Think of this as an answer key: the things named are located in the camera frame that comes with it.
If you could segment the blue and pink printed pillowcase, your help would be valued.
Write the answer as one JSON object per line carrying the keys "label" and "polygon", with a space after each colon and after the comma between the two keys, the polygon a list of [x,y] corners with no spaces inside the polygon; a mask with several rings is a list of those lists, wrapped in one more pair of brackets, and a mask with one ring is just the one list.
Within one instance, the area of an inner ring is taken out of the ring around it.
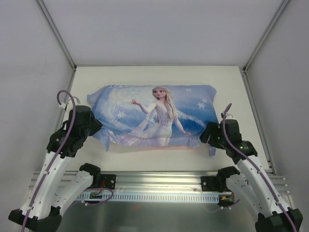
{"label": "blue and pink printed pillowcase", "polygon": [[210,122],[216,89],[209,85],[108,85],[87,95],[102,124],[94,137],[105,150],[111,144],[131,147],[199,147]]}

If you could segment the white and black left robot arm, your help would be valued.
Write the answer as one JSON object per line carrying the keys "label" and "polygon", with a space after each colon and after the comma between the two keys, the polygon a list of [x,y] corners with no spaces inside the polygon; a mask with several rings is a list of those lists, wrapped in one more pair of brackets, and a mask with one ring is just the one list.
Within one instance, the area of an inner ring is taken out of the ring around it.
{"label": "white and black left robot arm", "polygon": [[71,109],[69,119],[50,136],[45,161],[34,188],[21,208],[10,212],[10,221],[21,225],[23,230],[57,231],[64,213],[75,199],[88,187],[95,189],[101,183],[101,169],[85,163],[70,183],[58,191],[67,166],[77,151],[101,127],[90,107],[78,105]]}

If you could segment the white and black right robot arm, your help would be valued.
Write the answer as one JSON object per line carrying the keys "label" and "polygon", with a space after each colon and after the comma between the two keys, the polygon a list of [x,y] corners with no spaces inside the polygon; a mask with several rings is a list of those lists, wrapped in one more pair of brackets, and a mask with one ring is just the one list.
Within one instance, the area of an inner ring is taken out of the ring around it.
{"label": "white and black right robot arm", "polygon": [[224,150],[235,164],[219,169],[216,176],[201,177],[202,191],[232,192],[256,219],[257,232],[300,230],[303,215],[299,209],[293,209],[276,190],[254,146],[242,139],[236,120],[208,123],[200,140],[210,147]]}

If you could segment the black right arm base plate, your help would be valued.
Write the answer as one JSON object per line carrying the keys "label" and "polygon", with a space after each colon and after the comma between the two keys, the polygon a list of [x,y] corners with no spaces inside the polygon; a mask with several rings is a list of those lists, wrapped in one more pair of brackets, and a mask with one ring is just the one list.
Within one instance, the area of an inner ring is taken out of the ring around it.
{"label": "black right arm base plate", "polygon": [[222,183],[215,176],[202,176],[200,178],[201,190],[203,192],[223,192]]}

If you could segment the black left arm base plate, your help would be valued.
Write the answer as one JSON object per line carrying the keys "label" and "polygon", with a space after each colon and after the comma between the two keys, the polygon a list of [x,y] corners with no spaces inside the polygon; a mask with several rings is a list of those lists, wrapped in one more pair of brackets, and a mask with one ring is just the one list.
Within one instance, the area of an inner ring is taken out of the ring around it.
{"label": "black left arm base plate", "polygon": [[114,190],[116,185],[116,175],[115,174],[100,174],[98,175],[91,185],[92,188],[107,188]]}

